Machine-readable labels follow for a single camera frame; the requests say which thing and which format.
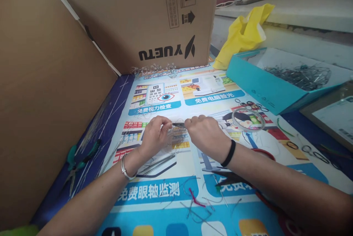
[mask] black rubber band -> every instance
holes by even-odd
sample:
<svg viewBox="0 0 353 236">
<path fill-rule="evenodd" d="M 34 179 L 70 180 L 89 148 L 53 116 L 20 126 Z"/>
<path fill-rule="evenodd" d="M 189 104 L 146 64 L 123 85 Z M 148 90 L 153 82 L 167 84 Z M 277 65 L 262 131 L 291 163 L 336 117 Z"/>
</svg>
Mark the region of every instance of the black rubber band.
<svg viewBox="0 0 353 236">
<path fill-rule="evenodd" d="M 235 151 L 235 144 L 236 142 L 234 140 L 232 140 L 232 145 L 231 145 L 231 149 L 228 153 L 227 158 L 225 159 L 225 161 L 223 163 L 221 163 L 222 167 L 227 167 L 228 163 L 231 161 L 234 151 Z"/>
</svg>

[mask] cardboard panel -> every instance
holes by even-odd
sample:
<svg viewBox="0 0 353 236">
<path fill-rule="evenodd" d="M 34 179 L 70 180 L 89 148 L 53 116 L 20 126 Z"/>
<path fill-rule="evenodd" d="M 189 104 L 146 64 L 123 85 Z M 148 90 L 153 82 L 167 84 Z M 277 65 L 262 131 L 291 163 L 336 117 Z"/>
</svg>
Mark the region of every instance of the cardboard panel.
<svg viewBox="0 0 353 236">
<path fill-rule="evenodd" d="M 0 0 L 0 230 L 28 223 L 116 75 L 60 0 Z"/>
<path fill-rule="evenodd" d="M 216 0 L 68 2 L 122 74 L 154 63 L 207 64 Z"/>
</svg>

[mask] eye chart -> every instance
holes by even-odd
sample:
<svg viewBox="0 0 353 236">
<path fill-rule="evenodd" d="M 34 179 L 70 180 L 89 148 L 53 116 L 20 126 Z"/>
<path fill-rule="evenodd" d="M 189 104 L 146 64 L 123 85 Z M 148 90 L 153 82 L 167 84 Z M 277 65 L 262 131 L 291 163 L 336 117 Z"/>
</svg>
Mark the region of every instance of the eye chart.
<svg viewBox="0 0 353 236">
<path fill-rule="evenodd" d="M 164 83 L 149 85 L 147 88 L 147 105 L 160 104 L 161 97 L 164 94 Z"/>
</svg>

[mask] silver bracelet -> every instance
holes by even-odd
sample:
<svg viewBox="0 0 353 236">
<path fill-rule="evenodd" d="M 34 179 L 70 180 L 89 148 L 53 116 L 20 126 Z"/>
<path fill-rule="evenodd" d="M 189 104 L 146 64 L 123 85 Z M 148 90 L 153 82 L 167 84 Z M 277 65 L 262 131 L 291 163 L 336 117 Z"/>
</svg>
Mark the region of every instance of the silver bracelet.
<svg viewBox="0 0 353 236">
<path fill-rule="evenodd" d="M 133 180 L 136 177 L 137 172 L 132 177 L 128 176 L 128 174 L 126 173 L 126 169 L 125 169 L 125 165 L 124 165 L 124 161 L 125 161 L 125 156 L 126 155 L 127 155 L 127 153 L 124 154 L 124 156 L 122 157 L 122 160 L 121 160 L 121 171 L 125 175 L 125 177 L 128 178 L 131 181 L 131 180 Z"/>
</svg>

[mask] yellow plastic bag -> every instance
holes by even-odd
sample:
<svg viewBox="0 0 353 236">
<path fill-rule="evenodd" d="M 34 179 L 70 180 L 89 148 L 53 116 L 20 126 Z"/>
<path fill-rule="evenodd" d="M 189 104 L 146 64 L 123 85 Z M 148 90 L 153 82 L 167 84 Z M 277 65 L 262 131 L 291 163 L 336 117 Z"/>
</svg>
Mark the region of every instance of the yellow plastic bag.
<svg viewBox="0 0 353 236">
<path fill-rule="evenodd" d="M 261 25 L 274 7 L 271 4 L 255 7 L 246 18 L 239 16 L 232 23 L 229 27 L 228 39 L 213 65 L 215 69 L 226 70 L 233 54 L 256 49 L 261 42 L 266 40 Z"/>
</svg>

